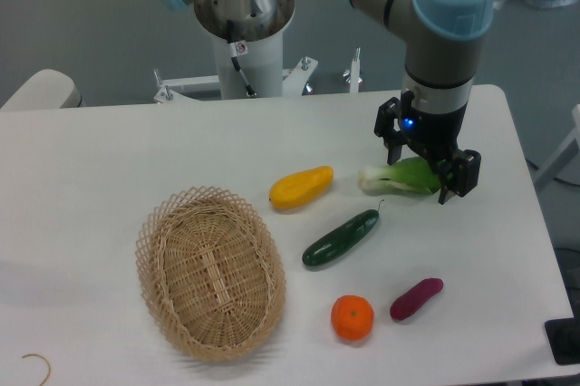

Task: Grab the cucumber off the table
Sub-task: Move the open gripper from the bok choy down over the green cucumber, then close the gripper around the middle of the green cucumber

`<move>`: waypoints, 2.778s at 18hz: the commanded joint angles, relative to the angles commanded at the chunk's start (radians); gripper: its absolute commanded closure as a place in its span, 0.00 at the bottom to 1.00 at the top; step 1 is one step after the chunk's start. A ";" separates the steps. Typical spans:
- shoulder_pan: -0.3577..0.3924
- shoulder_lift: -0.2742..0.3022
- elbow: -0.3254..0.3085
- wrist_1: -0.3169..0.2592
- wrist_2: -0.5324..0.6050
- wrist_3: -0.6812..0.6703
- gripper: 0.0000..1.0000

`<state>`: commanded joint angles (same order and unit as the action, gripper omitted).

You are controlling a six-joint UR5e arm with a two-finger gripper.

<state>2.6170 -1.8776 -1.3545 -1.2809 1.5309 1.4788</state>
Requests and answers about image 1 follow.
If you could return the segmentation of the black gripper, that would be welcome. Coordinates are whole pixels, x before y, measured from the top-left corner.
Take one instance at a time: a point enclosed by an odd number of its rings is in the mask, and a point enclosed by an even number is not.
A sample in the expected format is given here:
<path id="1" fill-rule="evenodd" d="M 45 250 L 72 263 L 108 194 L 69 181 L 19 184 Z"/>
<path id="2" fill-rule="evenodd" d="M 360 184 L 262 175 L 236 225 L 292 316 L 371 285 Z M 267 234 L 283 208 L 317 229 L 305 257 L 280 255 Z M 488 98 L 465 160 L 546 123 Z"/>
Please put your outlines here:
<path id="1" fill-rule="evenodd" d="M 387 149 L 386 163 L 399 161 L 402 147 L 407 146 L 417 155 L 438 162 L 441 205 L 455 196 L 463 198 L 478 185 L 481 165 L 477 151 L 460 150 L 457 144 L 467 105 L 452 112 L 429 113 L 414 107 L 415 99 L 412 91 L 406 91 L 377 111 L 373 132 Z"/>

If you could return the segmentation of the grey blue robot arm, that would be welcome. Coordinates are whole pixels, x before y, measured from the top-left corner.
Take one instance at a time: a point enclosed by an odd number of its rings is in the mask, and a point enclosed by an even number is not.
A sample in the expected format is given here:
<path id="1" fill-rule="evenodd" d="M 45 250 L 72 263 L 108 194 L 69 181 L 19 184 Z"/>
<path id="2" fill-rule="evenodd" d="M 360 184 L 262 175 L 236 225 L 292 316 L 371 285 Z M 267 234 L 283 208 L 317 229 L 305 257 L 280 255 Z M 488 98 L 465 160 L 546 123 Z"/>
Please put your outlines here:
<path id="1" fill-rule="evenodd" d="M 163 0 L 192 7 L 214 47 L 224 99 L 279 97 L 282 37 L 295 0 Z M 389 163 L 403 148 L 425 159 L 440 181 L 440 202 L 467 195 L 479 180 L 481 157 L 457 137 L 479 65 L 494 0 L 345 0 L 406 45 L 401 93 L 378 110 L 374 132 Z"/>

